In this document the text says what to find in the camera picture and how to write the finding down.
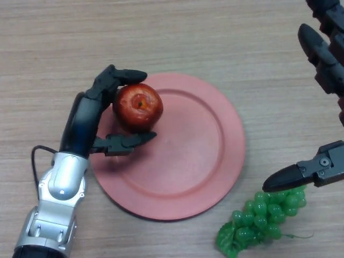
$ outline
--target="robotic hand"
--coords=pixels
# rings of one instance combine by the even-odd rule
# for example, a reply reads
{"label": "robotic hand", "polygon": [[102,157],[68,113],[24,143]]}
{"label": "robotic hand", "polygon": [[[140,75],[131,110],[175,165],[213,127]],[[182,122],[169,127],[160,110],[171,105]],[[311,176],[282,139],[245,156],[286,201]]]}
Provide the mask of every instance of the robotic hand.
{"label": "robotic hand", "polygon": [[[298,39],[308,61],[316,68],[315,80],[325,93],[339,97],[339,118],[344,126],[344,8],[339,0],[307,0],[307,4],[330,44],[306,24],[300,26]],[[343,156],[344,141],[321,146],[312,160],[297,162],[272,174],[264,182],[263,191],[282,191],[309,183],[321,187],[343,180]]]}
{"label": "robotic hand", "polygon": [[[146,77],[142,71],[117,70],[109,65],[95,78],[89,90],[76,96],[59,151],[44,146],[33,149],[38,206],[27,215],[13,258],[69,258],[77,228],[75,212],[87,189],[84,174],[89,167],[89,155],[128,155],[136,146],[156,136],[148,132],[108,135],[105,139],[96,137],[101,115],[114,100],[118,87],[130,87]],[[39,148],[54,153],[52,167],[40,181],[34,165],[34,152]]]}

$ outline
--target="table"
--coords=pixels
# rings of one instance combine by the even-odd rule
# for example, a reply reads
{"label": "table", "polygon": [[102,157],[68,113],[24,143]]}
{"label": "table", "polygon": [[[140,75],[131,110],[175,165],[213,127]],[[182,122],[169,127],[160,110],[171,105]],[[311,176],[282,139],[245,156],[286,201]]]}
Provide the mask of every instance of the table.
{"label": "table", "polygon": [[[2,0],[0,10],[0,258],[12,256],[37,203],[31,148],[58,148],[75,95],[111,63],[186,73],[218,87],[243,120],[247,157],[217,206],[171,224],[124,213],[89,173],[71,258],[221,258],[214,238],[231,212],[271,173],[342,137],[336,96],[315,82],[297,39],[301,23],[319,27],[304,1]],[[41,175],[51,156],[38,155]],[[341,189],[310,185],[308,205],[282,227],[312,238],[283,238],[240,258],[342,257]]]}

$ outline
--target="green grapes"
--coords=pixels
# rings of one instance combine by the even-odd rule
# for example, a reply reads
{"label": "green grapes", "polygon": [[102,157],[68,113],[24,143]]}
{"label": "green grapes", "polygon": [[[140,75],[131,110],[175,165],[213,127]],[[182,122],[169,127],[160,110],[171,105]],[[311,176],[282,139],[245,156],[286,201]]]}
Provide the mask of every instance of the green grapes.
{"label": "green grapes", "polygon": [[257,192],[245,202],[242,211],[233,211],[231,221],[219,230],[216,239],[219,250],[228,258],[237,258],[249,246],[291,236],[283,235],[279,225],[307,205],[305,189],[302,186],[274,193]]}

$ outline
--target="black cable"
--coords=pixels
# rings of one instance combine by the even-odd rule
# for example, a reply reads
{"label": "black cable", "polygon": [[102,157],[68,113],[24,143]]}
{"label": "black cable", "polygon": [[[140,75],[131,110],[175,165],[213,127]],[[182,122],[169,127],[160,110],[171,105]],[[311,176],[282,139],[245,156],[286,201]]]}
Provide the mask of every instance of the black cable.
{"label": "black cable", "polygon": [[37,177],[37,171],[36,171],[36,165],[35,165],[35,159],[34,159],[35,152],[38,149],[42,149],[44,151],[48,151],[48,152],[53,153],[53,154],[55,154],[57,151],[54,150],[54,149],[51,149],[49,147],[43,146],[43,145],[37,145],[37,146],[32,148],[32,151],[31,151],[32,173],[33,173],[34,184],[35,184],[36,191],[37,191],[37,199],[39,200],[39,191],[38,191],[39,180],[38,180],[38,177]]}

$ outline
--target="red apple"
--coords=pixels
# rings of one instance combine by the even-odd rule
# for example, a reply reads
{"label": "red apple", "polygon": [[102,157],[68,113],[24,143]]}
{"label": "red apple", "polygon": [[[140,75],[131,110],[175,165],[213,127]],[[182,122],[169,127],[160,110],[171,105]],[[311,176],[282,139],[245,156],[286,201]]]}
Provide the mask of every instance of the red apple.
{"label": "red apple", "polygon": [[122,87],[112,104],[119,126],[128,133],[150,131],[163,113],[159,94],[139,83]]}

